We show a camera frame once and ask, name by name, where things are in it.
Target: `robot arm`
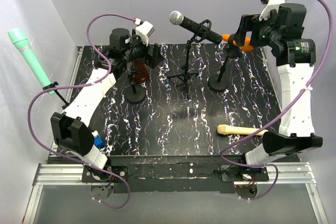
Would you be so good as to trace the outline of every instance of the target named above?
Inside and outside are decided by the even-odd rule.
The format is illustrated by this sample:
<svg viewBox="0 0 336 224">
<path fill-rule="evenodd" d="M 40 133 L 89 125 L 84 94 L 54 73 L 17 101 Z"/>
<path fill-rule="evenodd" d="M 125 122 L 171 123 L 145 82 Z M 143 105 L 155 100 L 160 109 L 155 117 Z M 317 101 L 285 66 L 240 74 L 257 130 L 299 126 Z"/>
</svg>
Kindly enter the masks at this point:
<svg viewBox="0 0 336 224">
<path fill-rule="evenodd" d="M 94 129 L 89 128 L 91 117 L 109 89 L 115 85 L 120 76 L 127 71 L 127 65 L 134 61 L 156 67 L 164 58 L 160 54 L 160 46 L 154 45 L 149 53 L 149 36 L 154 28 L 149 22 L 137 19 L 138 27 L 133 31 L 117 28 L 110 35 L 110 46 L 107 57 L 112 61 L 112 72 L 101 82 L 83 88 L 74 101 L 62 113 L 55 112 L 51 117 L 54 140 L 60 147 L 72 152 L 92 171 L 95 179 L 105 181 L 109 175 L 90 169 L 90 165 L 111 171 L 111 163 L 95 144 L 100 138 Z M 87 81 L 93 83 L 107 73 L 106 62 L 98 60 Z"/>
<path fill-rule="evenodd" d="M 315 56 L 315 43 L 302 39 L 306 8 L 301 4 L 285 4 L 284 0 L 261 0 L 267 4 L 260 15 L 243 15 L 234 35 L 238 47 L 244 45 L 251 31 L 250 46 L 270 46 L 276 57 L 281 80 L 282 108 L 306 88 Z M 315 136 L 310 113 L 310 87 L 300 100 L 282 117 L 279 133 L 266 132 L 263 143 L 242 156 L 248 165 L 267 164 L 278 158 L 322 146 Z"/>
</svg>

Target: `black microphone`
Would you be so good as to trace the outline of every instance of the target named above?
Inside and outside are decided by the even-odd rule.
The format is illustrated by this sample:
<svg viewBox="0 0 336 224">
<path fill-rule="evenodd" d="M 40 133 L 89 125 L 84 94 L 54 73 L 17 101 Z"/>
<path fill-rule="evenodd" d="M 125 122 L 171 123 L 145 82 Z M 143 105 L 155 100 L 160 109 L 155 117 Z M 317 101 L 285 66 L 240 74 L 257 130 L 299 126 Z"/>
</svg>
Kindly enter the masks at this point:
<svg viewBox="0 0 336 224">
<path fill-rule="evenodd" d="M 184 17 L 183 14 L 177 10 L 170 13 L 169 20 L 173 25 L 182 26 L 183 28 L 191 31 L 194 34 L 198 34 L 201 30 L 201 25 L 199 23 L 196 23 L 195 21 Z M 203 37 L 204 39 L 207 39 L 216 45 L 222 42 L 222 36 L 215 33 L 214 31 L 211 31 L 210 29 L 203 34 L 199 34 L 198 36 L 201 38 Z"/>
</svg>

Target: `red object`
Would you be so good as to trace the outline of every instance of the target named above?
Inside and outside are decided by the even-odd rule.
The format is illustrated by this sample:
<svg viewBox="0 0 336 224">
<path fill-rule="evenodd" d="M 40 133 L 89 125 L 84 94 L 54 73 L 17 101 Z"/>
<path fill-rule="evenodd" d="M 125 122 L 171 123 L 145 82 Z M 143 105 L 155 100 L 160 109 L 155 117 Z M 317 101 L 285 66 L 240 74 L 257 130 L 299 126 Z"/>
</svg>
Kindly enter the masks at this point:
<svg viewBox="0 0 336 224">
<path fill-rule="evenodd" d="M 149 71 L 144 63 L 141 61 L 135 60 L 134 65 L 138 68 L 138 72 L 133 75 L 133 80 L 136 84 L 142 84 L 146 81 L 149 81 L 150 76 L 149 76 Z"/>
</svg>

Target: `gray floor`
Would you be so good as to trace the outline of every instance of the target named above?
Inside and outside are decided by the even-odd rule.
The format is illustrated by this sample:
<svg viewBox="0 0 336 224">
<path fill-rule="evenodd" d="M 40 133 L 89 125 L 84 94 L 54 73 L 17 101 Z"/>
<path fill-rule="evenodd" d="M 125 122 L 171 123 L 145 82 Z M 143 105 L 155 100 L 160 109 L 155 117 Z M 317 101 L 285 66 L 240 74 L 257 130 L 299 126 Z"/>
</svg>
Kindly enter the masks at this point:
<svg viewBox="0 0 336 224">
<path fill-rule="evenodd" d="M 269 185 L 259 185 L 259 191 Z M 108 201 L 120 204 L 125 195 Z M 305 185 L 276 185 L 250 203 L 214 192 L 133 193 L 123 209 L 93 201 L 90 186 L 44 186 L 34 223 L 317 223 Z"/>
</svg>

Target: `black marble tabletop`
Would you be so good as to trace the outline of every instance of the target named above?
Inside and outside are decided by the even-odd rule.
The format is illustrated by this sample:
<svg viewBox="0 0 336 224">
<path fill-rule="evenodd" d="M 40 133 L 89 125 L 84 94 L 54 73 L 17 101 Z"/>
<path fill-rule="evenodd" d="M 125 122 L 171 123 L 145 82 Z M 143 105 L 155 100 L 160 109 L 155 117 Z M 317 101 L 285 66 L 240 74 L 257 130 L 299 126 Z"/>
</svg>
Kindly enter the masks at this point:
<svg viewBox="0 0 336 224">
<path fill-rule="evenodd" d="M 190 71 L 199 71 L 190 81 L 187 100 L 181 80 L 166 76 L 181 73 L 185 63 L 185 44 L 162 45 L 165 61 L 150 70 L 151 80 L 144 86 L 147 98 L 141 104 L 128 104 L 123 90 L 129 85 L 126 74 L 107 93 L 92 116 L 90 126 L 105 140 L 107 155 L 217 155 L 222 148 L 239 140 L 240 135 L 217 134 L 217 125 L 261 127 L 279 112 L 265 60 L 261 51 L 243 53 L 228 62 L 224 76 L 229 80 L 225 92 L 216 93 L 207 79 L 219 71 L 224 61 L 223 45 L 193 44 Z M 96 54 L 85 46 L 75 84 L 86 83 Z M 71 99 L 78 94 L 73 91 Z M 270 130 L 278 130 L 279 123 Z M 261 142 L 235 146 L 226 154 L 241 154 Z"/>
</svg>

